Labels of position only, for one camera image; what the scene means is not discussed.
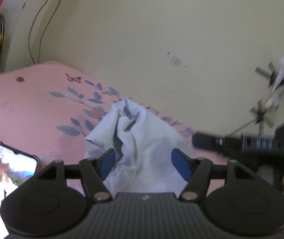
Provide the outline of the white garment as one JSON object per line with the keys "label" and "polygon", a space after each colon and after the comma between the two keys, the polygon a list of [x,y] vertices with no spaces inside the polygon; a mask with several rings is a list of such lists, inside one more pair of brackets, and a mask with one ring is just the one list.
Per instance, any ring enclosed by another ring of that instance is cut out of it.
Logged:
{"label": "white garment", "polygon": [[88,158],[115,150],[117,162],[103,182],[112,196],[120,192],[178,195],[186,186],[171,153],[178,148],[192,156],[192,148],[168,123],[128,98],[112,105],[85,143]]}

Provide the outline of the pink floral bed sheet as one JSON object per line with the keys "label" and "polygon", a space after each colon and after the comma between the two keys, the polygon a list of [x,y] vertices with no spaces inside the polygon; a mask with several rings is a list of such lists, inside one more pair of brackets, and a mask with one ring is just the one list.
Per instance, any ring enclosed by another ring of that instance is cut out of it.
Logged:
{"label": "pink floral bed sheet", "polygon": [[[56,159],[75,164],[87,158],[86,136],[112,105],[123,99],[114,88],[55,62],[2,73],[0,142],[37,156],[42,165]],[[193,129],[154,108],[139,105],[180,133],[192,148],[190,157],[226,164],[224,157],[192,147]]]}

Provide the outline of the pink wall sticker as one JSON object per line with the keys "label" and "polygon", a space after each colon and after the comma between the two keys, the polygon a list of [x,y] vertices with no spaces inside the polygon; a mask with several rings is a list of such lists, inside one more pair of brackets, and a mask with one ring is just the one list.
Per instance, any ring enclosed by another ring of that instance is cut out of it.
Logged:
{"label": "pink wall sticker", "polygon": [[172,60],[171,60],[171,64],[173,64],[177,67],[180,66],[181,62],[182,62],[181,59],[178,58],[178,57],[173,57]]}

